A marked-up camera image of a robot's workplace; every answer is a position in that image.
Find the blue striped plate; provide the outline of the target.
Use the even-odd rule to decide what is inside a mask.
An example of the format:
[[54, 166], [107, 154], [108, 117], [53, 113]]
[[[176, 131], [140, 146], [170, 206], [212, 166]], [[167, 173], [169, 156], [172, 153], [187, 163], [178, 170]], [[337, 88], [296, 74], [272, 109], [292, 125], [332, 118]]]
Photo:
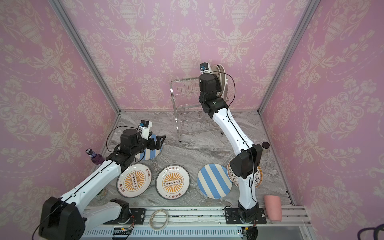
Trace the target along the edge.
[[208, 164], [200, 169], [197, 183], [203, 195], [210, 199], [222, 199], [232, 189], [227, 169], [219, 164]]
[[163, 150], [163, 147], [161, 147], [160, 150], [149, 150], [145, 149], [144, 152], [139, 153], [135, 156], [136, 160], [142, 160], [142, 161], [147, 161], [147, 160], [153, 160], [156, 156], [158, 156]]

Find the blue striped plate front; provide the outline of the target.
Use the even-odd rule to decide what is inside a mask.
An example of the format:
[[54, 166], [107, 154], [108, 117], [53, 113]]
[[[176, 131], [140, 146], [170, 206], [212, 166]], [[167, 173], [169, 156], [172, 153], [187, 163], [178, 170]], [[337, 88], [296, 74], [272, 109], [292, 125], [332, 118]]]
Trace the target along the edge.
[[232, 189], [227, 169], [219, 164], [208, 164], [200, 169], [197, 183], [203, 195], [210, 199], [222, 199]]

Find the floral mandala patterned plate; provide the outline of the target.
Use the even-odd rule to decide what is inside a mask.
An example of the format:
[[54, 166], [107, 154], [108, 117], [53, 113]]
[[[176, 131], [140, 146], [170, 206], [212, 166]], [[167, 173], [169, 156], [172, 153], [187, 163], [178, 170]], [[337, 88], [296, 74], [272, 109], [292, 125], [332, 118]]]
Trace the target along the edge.
[[[227, 172], [228, 172], [228, 175], [229, 175], [231, 182], [236, 187], [239, 187], [238, 177], [234, 174], [230, 163], [227, 164]], [[262, 168], [260, 166], [258, 166], [258, 170], [254, 175], [255, 188], [258, 188], [262, 184], [262, 181], [263, 181], [263, 171], [262, 171]]]

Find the white plate green quatrefoil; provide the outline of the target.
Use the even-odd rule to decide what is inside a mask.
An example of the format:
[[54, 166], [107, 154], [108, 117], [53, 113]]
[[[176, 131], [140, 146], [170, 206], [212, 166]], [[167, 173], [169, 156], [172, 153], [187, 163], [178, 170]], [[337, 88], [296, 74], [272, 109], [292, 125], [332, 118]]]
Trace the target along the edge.
[[223, 86], [222, 86], [222, 77], [221, 77], [220, 66], [219, 65], [213, 66], [211, 74], [213, 74], [215, 76], [217, 96], [221, 97], [223, 94]]

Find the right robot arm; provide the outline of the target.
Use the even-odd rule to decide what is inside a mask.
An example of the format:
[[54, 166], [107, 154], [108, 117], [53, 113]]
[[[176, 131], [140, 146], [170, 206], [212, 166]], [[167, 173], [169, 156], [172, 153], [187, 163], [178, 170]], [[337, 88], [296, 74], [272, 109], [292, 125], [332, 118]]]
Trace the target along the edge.
[[238, 213], [245, 223], [256, 223], [261, 213], [256, 199], [255, 173], [260, 165], [263, 152], [270, 147], [269, 143], [254, 144], [242, 131], [232, 116], [229, 105], [218, 96], [222, 90], [219, 78], [212, 73], [199, 76], [199, 102], [203, 111], [221, 128], [229, 140], [235, 157], [230, 165], [238, 178], [240, 196]]

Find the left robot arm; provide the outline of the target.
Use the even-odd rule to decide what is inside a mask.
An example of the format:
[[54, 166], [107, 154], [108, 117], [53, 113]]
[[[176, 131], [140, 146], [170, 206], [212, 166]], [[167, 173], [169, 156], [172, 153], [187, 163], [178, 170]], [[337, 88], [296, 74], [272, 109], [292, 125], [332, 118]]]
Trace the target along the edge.
[[119, 199], [90, 211], [86, 208], [107, 184], [134, 162], [137, 154], [146, 149], [160, 150], [165, 139], [166, 136], [152, 139], [150, 133], [137, 128], [124, 130], [121, 142], [95, 172], [61, 197], [50, 197], [44, 202], [40, 224], [34, 233], [46, 240], [79, 240], [85, 232], [104, 223], [124, 224], [133, 219], [129, 203]]

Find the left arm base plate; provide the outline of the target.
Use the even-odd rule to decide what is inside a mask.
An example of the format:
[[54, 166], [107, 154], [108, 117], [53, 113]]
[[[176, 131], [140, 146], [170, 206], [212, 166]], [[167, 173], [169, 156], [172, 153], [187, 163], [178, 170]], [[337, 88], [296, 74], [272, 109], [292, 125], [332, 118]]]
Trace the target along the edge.
[[104, 225], [142, 225], [145, 219], [146, 209], [144, 208], [133, 208], [129, 210], [122, 210], [119, 217], [116, 220], [108, 221]]

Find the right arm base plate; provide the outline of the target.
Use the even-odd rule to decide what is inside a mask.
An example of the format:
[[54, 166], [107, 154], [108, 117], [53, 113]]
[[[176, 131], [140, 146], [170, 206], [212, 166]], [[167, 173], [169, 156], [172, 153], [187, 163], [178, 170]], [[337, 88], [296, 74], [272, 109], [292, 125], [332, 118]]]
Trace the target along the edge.
[[232, 208], [226, 206], [223, 209], [223, 215], [226, 219], [227, 225], [240, 225], [240, 224], [256, 224], [256, 225], [265, 225], [267, 223], [266, 214], [264, 209], [259, 208], [257, 214], [250, 221], [241, 220], [241, 216], [238, 213], [238, 208]]

